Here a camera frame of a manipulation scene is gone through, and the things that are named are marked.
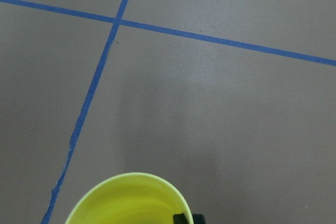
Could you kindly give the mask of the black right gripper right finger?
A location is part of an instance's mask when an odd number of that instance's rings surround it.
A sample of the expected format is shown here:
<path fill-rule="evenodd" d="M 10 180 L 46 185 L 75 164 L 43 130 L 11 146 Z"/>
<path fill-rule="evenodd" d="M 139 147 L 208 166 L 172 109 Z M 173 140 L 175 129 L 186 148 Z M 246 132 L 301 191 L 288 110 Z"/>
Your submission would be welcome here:
<path fill-rule="evenodd" d="M 203 214 L 192 214 L 194 224 L 205 224 L 205 218 Z"/>

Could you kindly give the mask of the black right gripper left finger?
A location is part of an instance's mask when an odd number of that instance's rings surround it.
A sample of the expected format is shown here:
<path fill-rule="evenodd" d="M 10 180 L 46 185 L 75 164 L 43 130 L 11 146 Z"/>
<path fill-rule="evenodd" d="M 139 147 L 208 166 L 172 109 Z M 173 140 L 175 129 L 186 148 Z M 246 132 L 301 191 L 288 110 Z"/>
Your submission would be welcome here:
<path fill-rule="evenodd" d="M 173 223 L 174 224 L 187 224 L 187 218 L 183 213 L 174 214 L 173 215 Z"/>

